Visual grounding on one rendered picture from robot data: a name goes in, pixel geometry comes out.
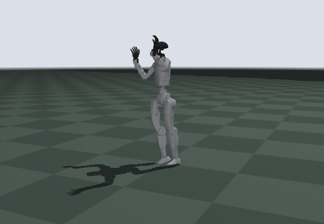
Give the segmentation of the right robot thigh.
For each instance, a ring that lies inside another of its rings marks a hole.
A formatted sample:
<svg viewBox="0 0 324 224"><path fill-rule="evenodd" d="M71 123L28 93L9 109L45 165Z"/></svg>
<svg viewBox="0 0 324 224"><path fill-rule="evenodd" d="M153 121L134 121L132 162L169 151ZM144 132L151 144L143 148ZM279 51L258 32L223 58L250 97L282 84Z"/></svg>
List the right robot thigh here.
<svg viewBox="0 0 324 224"><path fill-rule="evenodd" d="M150 102L150 117L151 117L152 125L153 125L154 129L156 130L156 132L162 136L166 133L166 129L163 126L159 125L160 112L159 112L158 108L161 106L162 105L157 103L157 98L155 98L154 100L152 100Z"/></svg>

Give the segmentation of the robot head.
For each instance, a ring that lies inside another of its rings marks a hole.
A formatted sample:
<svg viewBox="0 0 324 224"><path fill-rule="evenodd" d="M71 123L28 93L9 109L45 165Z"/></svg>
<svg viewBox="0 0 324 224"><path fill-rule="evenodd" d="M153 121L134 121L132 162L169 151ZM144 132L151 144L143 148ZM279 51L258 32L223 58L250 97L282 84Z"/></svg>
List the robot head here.
<svg viewBox="0 0 324 224"><path fill-rule="evenodd" d="M168 44L167 43L165 43L163 41L158 42L158 48L157 48L157 52L156 53L157 53L157 55L160 56L160 58L165 56L164 54L161 53L161 50L164 50L166 48L168 48ZM158 52L158 50L159 50L159 52Z"/></svg>

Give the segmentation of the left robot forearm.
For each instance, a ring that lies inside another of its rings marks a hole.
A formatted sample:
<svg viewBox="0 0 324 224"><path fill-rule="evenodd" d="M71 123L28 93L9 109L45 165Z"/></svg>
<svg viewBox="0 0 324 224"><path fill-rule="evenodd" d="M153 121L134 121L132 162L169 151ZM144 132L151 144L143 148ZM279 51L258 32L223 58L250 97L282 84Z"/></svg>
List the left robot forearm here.
<svg viewBox="0 0 324 224"><path fill-rule="evenodd" d="M150 52L150 55L153 57L154 61L157 63L157 65L160 67L162 65L164 65L166 67L166 69L168 69L167 65L164 63L164 61L161 60L161 58L159 57L159 55L152 55L153 51Z"/></svg>

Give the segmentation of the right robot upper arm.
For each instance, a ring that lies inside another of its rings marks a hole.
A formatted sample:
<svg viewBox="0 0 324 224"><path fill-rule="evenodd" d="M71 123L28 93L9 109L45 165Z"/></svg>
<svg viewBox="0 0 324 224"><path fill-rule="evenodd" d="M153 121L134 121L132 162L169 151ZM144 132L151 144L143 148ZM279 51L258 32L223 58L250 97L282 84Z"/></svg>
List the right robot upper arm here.
<svg viewBox="0 0 324 224"><path fill-rule="evenodd" d="M142 79L148 79L153 73L154 73L154 64L155 62L152 64L152 66L148 69L147 73L143 73L141 75Z"/></svg>

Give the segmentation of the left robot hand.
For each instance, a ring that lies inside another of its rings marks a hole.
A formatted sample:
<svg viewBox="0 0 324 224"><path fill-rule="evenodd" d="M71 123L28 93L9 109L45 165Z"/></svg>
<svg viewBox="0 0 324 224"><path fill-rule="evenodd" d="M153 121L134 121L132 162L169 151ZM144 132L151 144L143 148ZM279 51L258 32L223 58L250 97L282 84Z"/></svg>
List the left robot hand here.
<svg viewBox="0 0 324 224"><path fill-rule="evenodd" d="M152 55L155 56L156 55L156 52L157 52L158 41L159 40L158 40L158 38L155 35L153 35L153 37L155 38L155 41L154 41L154 39L152 40L153 43L154 43L154 46L153 46L153 49L151 51L153 51Z"/></svg>

